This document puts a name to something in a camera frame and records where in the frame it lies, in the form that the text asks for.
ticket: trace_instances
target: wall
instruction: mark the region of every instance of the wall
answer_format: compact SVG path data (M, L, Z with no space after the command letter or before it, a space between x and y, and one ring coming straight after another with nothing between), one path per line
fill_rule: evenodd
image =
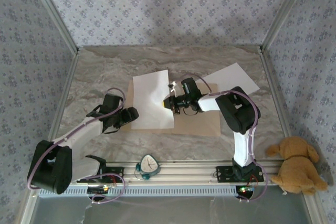
M71 63L39 0L0 0L0 223L12 223Z
M336 0L298 0L269 56L285 97L293 134L319 149L329 184L321 199L336 223Z
M53 0L77 46L261 44L283 0Z

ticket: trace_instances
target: paper sheet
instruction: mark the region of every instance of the paper sheet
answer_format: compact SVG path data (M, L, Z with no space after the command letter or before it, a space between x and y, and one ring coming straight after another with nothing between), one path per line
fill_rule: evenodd
M203 77L203 79L208 83L217 84L218 91L230 90L236 86L240 86L246 94L251 94L259 89L238 63L209 74Z
M217 91L217 85L209 83L213 92ZM208 88L204 83L199 83L199 90L202 94L208 92ZM128 86L128 92L126 97L126 102L124 107L129 108L133 106L133 81L130 81ZM191 108L186 110L187 113L193 113ZM220 112L219 111L208 111L203 113L198 113L197 115L189 116L185 115L181 111L180 115L174 115L175 128L173 129L142 129L133 130L131 129L131 123L121 127L121 131L132 131L140 133L156 133L156 134L183 134L183 135L194 135L194 136L220 136L221 135L221 123L220 123Z
M168 70L133 77L133 106L139 118L132 122L132 129L171 129L174 115L162 106L169 95Z

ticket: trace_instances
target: teddy bear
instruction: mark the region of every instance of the teddy bear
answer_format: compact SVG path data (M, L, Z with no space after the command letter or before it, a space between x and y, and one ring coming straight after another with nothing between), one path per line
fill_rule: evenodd
M285 192L314 195L316 190L326 190L328 184L322 180L313 163L319 161L319 154L299 136L282 140L280 145L272 145L266 150L268 156L280 153L284 162L278 175L271 176L271 181Z

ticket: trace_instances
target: marble surface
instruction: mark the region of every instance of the marble surface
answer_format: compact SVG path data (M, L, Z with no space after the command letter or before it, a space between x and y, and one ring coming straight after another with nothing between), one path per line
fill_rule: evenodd
M279 143L284 135L256 47L81 48L58 136L71 130L101 104L108 88L118 87L127 92L133 76L164 69L168 69L170 80L178 79L187 71L205 76L236 62L260 87L250 97L261 111L255 134L255 155L258 160L264 159L265 149ZM86 144L81 154L97 155L107 161L139 160L146 153L161 161L231 160L234 154L233 133L223 118L221 128L220 137L121 131L102 134Z

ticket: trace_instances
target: purple cable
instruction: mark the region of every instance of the purple cable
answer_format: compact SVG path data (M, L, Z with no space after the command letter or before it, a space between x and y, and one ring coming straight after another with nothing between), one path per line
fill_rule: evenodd
M195 73L190 73L190 72L188 72L188 73L182 75L182 77L180 78L180 81L182 81L183 78L186 77L186 76L195 76L195 77L201 79L201 80L204 82L204 84L208 87L210 93L212 92L212 89L210 88L209 84L208 84L202 77L200 77L199 75L197 75L197 74L195 74Z
M103 197L104 199L106 199L106 196L104 196L103 194L95 194L93 197L92 197L92 203L94 204L105 204L105 203L109 203L109 202L113 202L115 201L116 199L119 199L125 192L125 189L126 189L126 182L124 180L123 177L121 177L119 174L116 174L116 173L103 173L103 174L99 174L99 175L93 175L93 176L89 176L89 177L86 177L87 179L89 178L100 178L102 176L115 176L115 177L118 177L121 179L122 181L122 189L120 191L120 193L115 196L114 198L112 199L108 199L108 200L103 200L103 201L94 201L94 198L100 196L100 197Z
M101 119L101 118L106 118L106 117L108 117L108 116L110 116L110 115L113 115L113 114L115 114L118 110L120 110L120 109L124 106L124 103L125 103L125 94L124 94L124 92L123 92L121 89L118 89L118 88L111 88L111 89L108 89L108 90L106 91L106 93L109 92L110 90L118 90L118 91L121 92L122 97L123 97L121 104L120 104L115 110L113 110L112 112L110 112L110 113L108 113L108 114L106 114L106 115L101 115L101 116L99 116L99 117L97 117L97 118L94 118L94 119L89 120L89 121L86 122L86 123L83 123L83 124L80 125L78 128L76 128L76 129L74 129L73 131L71 131L65 138L62 138L61 140L59 140L59 141L57 141L56 143L54 143L51 147L49 147L49 148L48 148L48 149L41 155L41 157L38 159L38 161L36 162L36 164L35 164L33 170L31 170L32 172L30 173L30 176L29 176L28 181L27 181L27 187L28 187L28 189L30 189L30 190L40 189L39 187L32 187L31 183L32 183L33 177L34 177L34 175L35 175L35 173L36 173L36 170L37 170L38 166L41 164L42 160L48 155L48 153L49 153L52 149L54 149L54 148L55 148L57 145L59 145L60 143L64 142L65 139L69 139L70 137L72 137L74 134L76 134L78 131L80 131L83 127L85 127L87 124L90 124L90 123L92 123L92 122L94 122L94 121L96 121L96 120L99 120L99 119Z
M254 119L254 123L252 125L252 127L250 128L249 130L249 137L248 137L248 152L249 152L249 155L252 157L252 162L256 165L256 166L259 166L263 172L263 174L265 175L265 187L263 189L263 191L261 192L260 195L258 195L258 197L254 198L254 199L248 199L244 196L240 196L242 199L245 199L246 201L254 201L254 200L257 200L259 199L260 197L262 197L266 190L267 190L267 186L268 186L268 175L264 169L264 167L260 164L258 164L254 159L254 155L252 154L252 133L253 133L253 129L257 126L258 124L258 110L257 110L257 106L255 105L255 103L252 101L252 99L250 97L248 97L247 95L241 93L241 92L238 92L238 91L235 91L235 90L227 90L227 91L222 91L222 92L218 92L218 93L213 93L213 94L209 94L209 96L214 96L214 95L220 95L220 94L225 94L225 93L234 93L234 94L237 94L241 97L244 97L253 107L253 110L254 110L254 114L255 114L255 119Z

